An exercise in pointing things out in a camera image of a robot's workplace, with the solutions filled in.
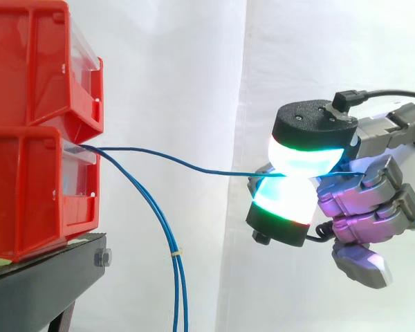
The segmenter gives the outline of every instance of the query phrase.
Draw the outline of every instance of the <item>black metal table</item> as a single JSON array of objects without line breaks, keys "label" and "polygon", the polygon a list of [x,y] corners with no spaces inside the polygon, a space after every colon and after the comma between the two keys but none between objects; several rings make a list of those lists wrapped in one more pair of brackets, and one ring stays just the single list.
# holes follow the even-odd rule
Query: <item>black metal table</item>
[{"label": "black metal table", "polygon": [[75,300],[103,276],[111,258],[105,234],[79,239],[83,241],[0,267],[0,332],[38,332],[48,324],[49,332],[69,330]]}]

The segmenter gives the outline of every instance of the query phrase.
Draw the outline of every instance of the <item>metal screw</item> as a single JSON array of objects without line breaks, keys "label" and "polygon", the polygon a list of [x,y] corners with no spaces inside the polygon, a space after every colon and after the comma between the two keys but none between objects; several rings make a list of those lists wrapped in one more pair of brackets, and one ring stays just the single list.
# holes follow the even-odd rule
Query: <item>metal screw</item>
[{"label": "metal screw", "polygon": [[112,250],[109,248],[100,249],[98,253],[98,266],[107,268],[112,262]]}]

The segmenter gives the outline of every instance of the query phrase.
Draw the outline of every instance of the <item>transparent bin front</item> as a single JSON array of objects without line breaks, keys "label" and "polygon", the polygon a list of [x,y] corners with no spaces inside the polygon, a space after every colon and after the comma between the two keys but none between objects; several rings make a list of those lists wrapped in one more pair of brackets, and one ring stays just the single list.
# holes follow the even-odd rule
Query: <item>transparent bin front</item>
[{"label": "transparent bin front", "polygon": [[75,79],[92,96],[91,73],[100,70],[100,61],[72,19],[71,64]]},{"label": "transparent bin front", "polygon": [[88,166],[97,163],[97,155],[63,140],[63,195],[95,196],[88,189]]}]

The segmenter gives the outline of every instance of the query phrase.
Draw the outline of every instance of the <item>white fabric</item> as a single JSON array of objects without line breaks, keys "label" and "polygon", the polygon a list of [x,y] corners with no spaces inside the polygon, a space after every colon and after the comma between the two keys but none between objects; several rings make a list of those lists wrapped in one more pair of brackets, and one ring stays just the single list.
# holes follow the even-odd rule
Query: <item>white fabric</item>
[{"label": "white fabric", "polygon": [[[240,170],[267,163],[283,104],[345,89],[415,90],[415,1],[249,0],[243,63],[233,163]],[[398,156],[407,157],[405,181],[415,184],[415,153]],[[336,268],[331,243],[256,244],[245,223],[249,205],[246,180],[232,179],[217,332],[415,331],[415,232],[371,247],[394,276],[390,287],[372,290]],[[316,213],[316,223],[325,220]]]},{"label": "white fabric", "polygon": [[[104,60],[104,134],[91,143],[146,147],[229,170],[246,1],[69,4],[76,24]],[[152,193],[183,249],[191,331],[212,332],[228,178],[154,156],[113,155]],[[150,207],[106,161],[98,231],[108,234],[112,265],[78,299],[71,331],[171,331],[174,277],[165,236]],[[183,315],[180,322],[183,328]]]}]

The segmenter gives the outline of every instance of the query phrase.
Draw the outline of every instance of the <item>black sensor cap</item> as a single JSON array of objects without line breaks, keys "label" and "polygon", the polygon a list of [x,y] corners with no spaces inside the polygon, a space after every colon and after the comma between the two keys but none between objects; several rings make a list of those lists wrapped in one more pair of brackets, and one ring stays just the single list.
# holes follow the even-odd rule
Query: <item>black sensor cap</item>
[{"label": "black sensor cap", "polygon": [[246,222],[255,231],[252,235],[260,244],[267,245],[271,239],[290,246],[301,247],[306,239],[309,225],[296,223],[272,214],[255,202],[250,206]]},{"label": "black sensor cap", "polygon": [[338,120],[325,111],[329,100],[293,102],[278,110],[272,131],[281,145],[300,151],[344,149],[350,145],[358,121]]}]

